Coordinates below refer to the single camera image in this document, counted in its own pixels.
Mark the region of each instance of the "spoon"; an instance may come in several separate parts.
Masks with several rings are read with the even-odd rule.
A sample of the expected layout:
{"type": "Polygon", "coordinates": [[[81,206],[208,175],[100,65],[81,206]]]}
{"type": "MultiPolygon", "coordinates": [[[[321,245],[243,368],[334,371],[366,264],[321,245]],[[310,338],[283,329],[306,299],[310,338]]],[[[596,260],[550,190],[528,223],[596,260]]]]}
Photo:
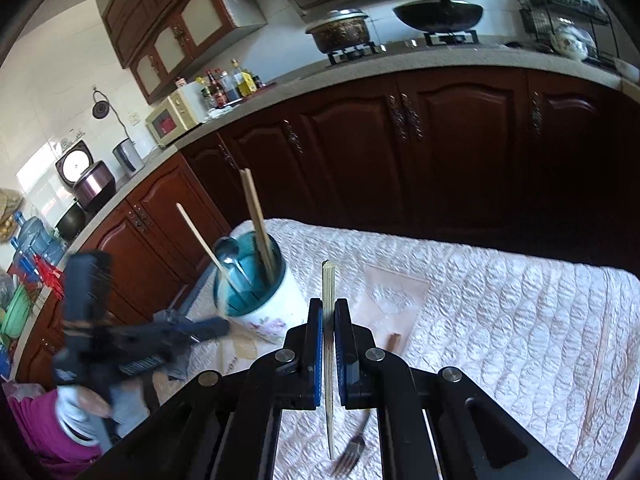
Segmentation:
{"type": "Polygon", "coordinates": [[[236,268],[240,271],[240,274],[242,274],[242,276],[244,277],[248,285],[251,288],[253,288],[254,284],[246,275],[246,273],[244,272],[244,269],[240,266],[240,262],[238,262],[240,245],[238,245],[238,241],[235,238],[232,238],[231,236],[224,236],[220,238],[215,243],[215,245],[213,245],[213,252],[216,255],[216,258],[219,259],[222,263],[236,266],[236,268]]]}

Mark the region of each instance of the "cabinet handle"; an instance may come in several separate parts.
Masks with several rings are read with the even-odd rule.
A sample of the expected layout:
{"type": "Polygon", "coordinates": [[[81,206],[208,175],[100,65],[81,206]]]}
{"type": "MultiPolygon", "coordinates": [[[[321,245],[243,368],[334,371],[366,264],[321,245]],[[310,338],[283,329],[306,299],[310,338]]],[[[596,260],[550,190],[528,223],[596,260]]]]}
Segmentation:
{"type": "Polygon", "coordinates": [[[149,60],[151,61],[151,66],[154,68],[156,73],[160,75],[160,71],[158,70],[158,62],[156,61],[156,58],[153,57],[151,54],[149,54],[149,60]]]}
{"type": "Polygon", "coordinates": [[[406,132],[406,123],[404,122],[404,114],[402,110],[396,104],[396,98],[390,95],[388,97],[389,107],[391,108],[391,115],[396,126],[396,134],[401,140],[407,140],[408,135],[406,132]]]}
{"type": "Polygon", "coordinates": [[[47,350],[51,350],[54,354],[58,352],[58,349],[44,338],[42,338],[42,344],[45,346],[47,350]]]}
{"type": "Polygon", "coordinates": [[[289,144],[291,144],[298,151],[298,153],[304,153],[302,146],[300,145],[300,138],[293,131],[293,126],[291,126],[291,123],[289,123],[289,121],[287,121],[286,119],[283,122],[284,129],[287,132],[287,139],[289,140],[289,144]]]}
{"type": "Polygon", "coordinates": [[[174,38],[178,40],[178,43],[180,43],[180,46],[184,46],[184,41],[186,40],[184,36],[184,31],[177,25],[174,25],[174,38]]]}
{"type": "Polygon", "coordinates": [[[149,218],[149,215],[146,214],[146,211],[144,209],[142,209],[138,204],[136,204],[135,206],[133,206],[133,209],[136,213],[138,213],[138,216],[140,217],[140,219],[146,224],[147,227],[151,227],[154,223],[151,221],[151,218],[149,218]]]}
{"type": "Polygon", "coordinates": [[[142,220],[140,219],[140,217],[138,215],[136,215],[133,211],[129,211],[127,213],[127,216],[129,217],[129,220],[131,220],[131,222],[133,223],[133,225],[136,226],[136,228],[138,229],[138,231],[140,231],[141,233],[146,231],[145,225],[142,223],[142,220]]]}
{"type": "Polygon", "coordinates": [[[219,144],[219,147],[220,147],[220,153],[222,153],[222,160],[224,160],[227,163],[227,165],[231,167],[232,170],[237,171],[238,167],[236,166],[229,152],[226,150],[224,144],[219,144]]]}
{"type": "Polygon", "coordinates": [[[414,106],[411,104],[411,99],[407,96],[407,94],[400,94],[402,98],[402,104],[406,109],[406,114],[409,119],[409,127],[414,135],[418,138],[418,140],[422,140],[422,130],[420,129],[420,117],[414,110],[414,106]]]}
{"type": "Polygon", "coordinates": [[[540,138],[540,131],[542,131],[542,111],[540,110],[540,94],[533,92],[533,110],[531,110],[531,125],[533,127],[533,134],[540,138]]]}

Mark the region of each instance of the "hanging cord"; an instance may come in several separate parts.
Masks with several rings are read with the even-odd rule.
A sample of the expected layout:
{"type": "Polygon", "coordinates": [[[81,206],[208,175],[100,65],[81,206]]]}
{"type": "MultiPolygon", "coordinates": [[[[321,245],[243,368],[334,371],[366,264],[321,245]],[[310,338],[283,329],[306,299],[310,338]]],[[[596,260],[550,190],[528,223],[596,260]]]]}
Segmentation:
{"type": "Polygon", "coordinates": [[[129,135],[129,132],[127,131],[127,127],[124,125],[124,123],[120,120],[120,116],[118,115],[118,111],[113,107],[113,105],[111,105],[109,98],[103,94],[102,92],[100,92],[97,88],[94,87],[94,94],[92,95],[92,97],[94,98],[94,103],[97,103],[98,101],[95,99],[95,95],[96,94],[100,94],[102,97],[104,97],[104,100],[107,101],[107,104],[109,105],[109,108],[111,110],[113,110],[113,113],[116,114],[116,119],[118,120],[118,122],[120,123],[120,125],[122,126],[122,129],[124,130],[125,135],[127,136],[127,139],[129,139],[131,141],[132,144],[135,144],[135,140],[133,140],[131,138],[131,136],[129,135]]]}

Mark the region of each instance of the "black tool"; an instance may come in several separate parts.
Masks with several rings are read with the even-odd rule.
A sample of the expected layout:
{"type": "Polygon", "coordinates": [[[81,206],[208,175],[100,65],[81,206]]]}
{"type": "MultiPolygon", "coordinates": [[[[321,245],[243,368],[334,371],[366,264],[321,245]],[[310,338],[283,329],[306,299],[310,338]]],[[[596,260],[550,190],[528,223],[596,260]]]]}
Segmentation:
{"type": "MultiPolygon", "coordinates": [[[[282,410],[319,406],[321,314],[311,300],[306,325],[249,370],[198,375],[78,480],[270,480],[282,410]]],[[[335,343],[342,404],[378,410],[385,480],[576,480],[457,368],[432,374],[376,348],[346,300],[335,343]]]]}
{"type": "MultiPolygon", "coordinates": [[[[137,326],[106,322],[111,257],[101,251],[73,254],[65,267],[65,347],[52,361],[54,382],[86,386],[111,403],[111,387],[171,363],[193,343],[226,335],[220,317],[185,318],[137,326]]],[[[118,439],[111,419],[92,417],[103,452],[118,439]]]]}

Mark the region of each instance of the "countertop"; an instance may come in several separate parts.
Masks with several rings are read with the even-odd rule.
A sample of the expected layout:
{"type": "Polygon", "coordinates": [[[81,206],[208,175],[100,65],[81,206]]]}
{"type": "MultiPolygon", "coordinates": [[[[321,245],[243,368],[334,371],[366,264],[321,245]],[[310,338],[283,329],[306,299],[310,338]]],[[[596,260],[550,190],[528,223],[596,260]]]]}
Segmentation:
{"type": "MultiPolygon", "coordinates": [[[[296,77],[286,81],[283,76],[281,82],[274,87],[265,90],[263,94],[256,95],[249,101],[238,105],[225,115],[202,124],[190,133],[184,135],[174,142],[167,149],[158,148],[153,150],[145,158],[145,167],[132,179],[126,182],[119,182],[119,189],[116,195],[100,210],[100,212],[85,226],[78,238],[70,245],[68,254],[77,251],[88,239],[101,222],[111,211],[126,198],[126,196],[156,168],[164,163],[178,150],[188,146],[192,142],[226,126],[249,114],[273,106],[279,102],[297,97],[308,92],[313,92],[332,85],[352,81],[356,79],[371,77],[375,75],[402,72],[404,70],[419,70],[421,68],[437,68],[445,66],[510,66],[514,68],[528,68],[534,70],[546,70],[563,75],[569,75],[592,81],[629,95],[636,102],[640,103],[640,87],[629,81],[623,80],[619,75],[602,70],[597,67],[573,61],[560,56],[549,54],[539,54],[529,50],[512,49],[498,45],[471,45],[463,48],[436,47],[436,48],[416,48],[400,54],[376,54],[375,56],[364,57],[355,62],[342,63],[337,66],[327,67],[328,61],[315,63],[309,67],[305,76],[296,77]]],[[[59,264],[64,268],[66,258],[59,264]]],[[[48,298],[50,290],[44,288],[36,305],[33,315],[30,316],[25,325],[22,335],[18,340],[18,346],[14,354],[14,368],[12,376],[20,361],[20,356],[26,345],[30,331],[40,309],[48,298]]]]}

